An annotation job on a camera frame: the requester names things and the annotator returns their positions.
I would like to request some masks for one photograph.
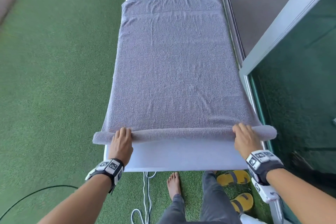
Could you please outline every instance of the white table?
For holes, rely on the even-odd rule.
[[[235,150],[233,142],[179,139],[133,143],[133,148],[125,172],[247,168],[245,160]],[[104,159],[107,159],[108,151],[109,145],[106,145]]]

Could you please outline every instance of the jeans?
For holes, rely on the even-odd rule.
[[[242,224],[239,214],[233,208],[229,197],[222,186],[217,183],[213,171],[205,171],[202,177],[203,202],[198,224],[222,223]],[[163,212],[157,224],[175,224],[186,221],[184,200],[181,195],[175,195],[170,206]]]

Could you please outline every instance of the glass panel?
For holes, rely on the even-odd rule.
[[[336,0],[320,0],[250,78],[265,123],[279,133],[275,154],[336,197]],[[285,216],[297,223],[287,208]]]

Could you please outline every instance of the yellow sandal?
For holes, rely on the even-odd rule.
[[[253,207],[253,197],[250,193],[242,193],[235,199],[231,200],[231,204],[237,213],[243,214]]]
[[[222,186],[238,183],[246,184],[251,181],[249,174],[244,170],[229,171],[217,177],[217,182]]]

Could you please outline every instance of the person's right hand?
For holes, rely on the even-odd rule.
[[[124,163],[124,167],[128,164],[133,153],[131,129],[121,128],[115,133],[112,139],[108,158],[117,158]]]
[[[263,149],[260,139],[251,126],[239,123],[233,126],[232,131],[236,134],[234,148],[244,159],[247,159],[252,151]]]

